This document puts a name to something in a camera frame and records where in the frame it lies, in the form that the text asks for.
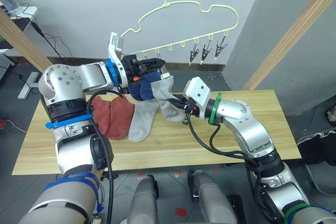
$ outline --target wooden tabletop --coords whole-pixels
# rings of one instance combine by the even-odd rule
[[[212,92],[213,98],[216,95],[217,92]],[[130,95],[126,96],[130,102],[135,103]],[[101,97],[104,100],[112,100],[116,96]],[[242,100],[250,105],[254,117],[266,127],[282,159],[301,158],[273,90],[225,91],[222,92],[222,98]],[[60,173],[56,161],[55,140],[51,130],[45,128],[48,121],[47,114],[39,103],[22,144],[13,175]],[[195,117],[192,118],[192,122],[199,137],[208,143],[215,127]],[[202,148],[193,138],[187,125],[166,121],[160,109],[156,112],[151,133],[144,141],[133,143],[125,138],[111,141],[111,144],[114,153],[113,170],[241,162],[239,159],[219,156]],[[239,150],[231,131],[224,126],[217,133],[214,145],[221,151]]]

